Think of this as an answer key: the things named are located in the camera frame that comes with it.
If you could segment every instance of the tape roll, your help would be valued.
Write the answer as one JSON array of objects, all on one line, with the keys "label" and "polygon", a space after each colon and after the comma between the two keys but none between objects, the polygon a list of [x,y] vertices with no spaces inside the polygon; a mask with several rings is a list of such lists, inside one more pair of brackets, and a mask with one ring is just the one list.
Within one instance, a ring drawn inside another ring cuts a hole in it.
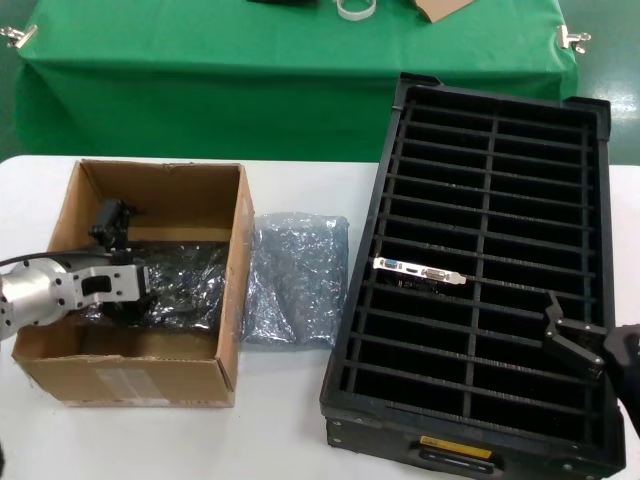
[{"label": "tape roll", "polygon": [[369,18],[373,15],[373,12],[376,11],[376,0],[369,0],[371,2],[371,6],[359,12],[353,12],[351,10],[347,10],[342,6],[343,0],[334,0],[336,2],[336,7],[338,8],[338,15],[340,15],[345,20],[350,20],[352,22],[359,22],[360,20],[364,20],[365,18]]}]

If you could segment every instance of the open cardboard box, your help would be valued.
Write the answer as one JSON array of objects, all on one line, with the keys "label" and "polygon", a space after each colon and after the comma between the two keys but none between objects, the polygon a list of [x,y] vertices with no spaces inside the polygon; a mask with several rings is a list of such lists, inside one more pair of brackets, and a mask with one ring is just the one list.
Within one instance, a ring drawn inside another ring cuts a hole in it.
[{"label": "open cardboard box", "polygon": [[254,213],[244,168],[79,162],[49,251],[90,245],[107,198],[138,211],[132,241],[230,242],[218,335],[87,325],[70,315],[23,328],[13,358],[67,405],[233,406]]}]

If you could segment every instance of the black cable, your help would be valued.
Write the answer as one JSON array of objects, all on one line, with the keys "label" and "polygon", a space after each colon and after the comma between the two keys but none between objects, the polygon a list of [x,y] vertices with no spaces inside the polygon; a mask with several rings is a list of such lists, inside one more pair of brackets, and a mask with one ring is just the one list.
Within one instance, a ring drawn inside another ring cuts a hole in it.
[{"label": "black cable", "polygon": [[0,262],[0,267],[5,267],[7,265],[11,265],[14,263],[24,262],[26,260],[35,260],[38,258],[51,258],[51,257],[60,257],[65,255],[78,255],[85,257],[99,257],[99,258],[111,258],[111,255],[108,253],[92,253],[92,252],[79,252],[77,250],[68,250],[66,252],[43,252],[43,253],[32,253],[30,255],[23,255],[21,257],[13,257],[8,260],[3,260]]}]

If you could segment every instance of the bubble wrap bag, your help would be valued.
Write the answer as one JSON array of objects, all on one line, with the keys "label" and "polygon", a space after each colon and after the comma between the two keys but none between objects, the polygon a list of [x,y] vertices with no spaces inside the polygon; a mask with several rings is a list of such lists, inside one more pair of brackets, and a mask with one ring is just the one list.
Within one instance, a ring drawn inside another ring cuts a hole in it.
[{"label": "bubble wrap bag", "polygon": [[[228,243],[135,243],[131,250],[149,267],[149,283],[158,295],[158,302],[131,327],[218,332]],[[111,323],[95,305],[85,318]]]},{"label": "bubble wrap bag", "polygon": [[243,339],[331,347],[347,294],[344,217],[277,213],[255,219]]}]

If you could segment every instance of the white table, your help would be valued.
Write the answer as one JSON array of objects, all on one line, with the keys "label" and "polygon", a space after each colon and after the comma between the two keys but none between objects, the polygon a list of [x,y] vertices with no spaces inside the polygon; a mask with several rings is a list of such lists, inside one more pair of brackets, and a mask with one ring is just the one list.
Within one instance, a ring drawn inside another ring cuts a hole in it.
[{"label": "white table", "polygon": [[[23,156],[0,164],[0,259],[46,249],[77,159]],[[256,214],[295,208],[345,216],[353,268],[377,165],[242,163]],[[612,167],[611,184],[617,321],[635,323],[640,168]],[[28,380],[11,359],[13,342],[0,350],[5,479],[453,478],[328,447],[318,404],[326,351],[243,352],[233,409],[73,409]],[[625,421],[628,467],[614,478],[637,480],[640,441]]]}]

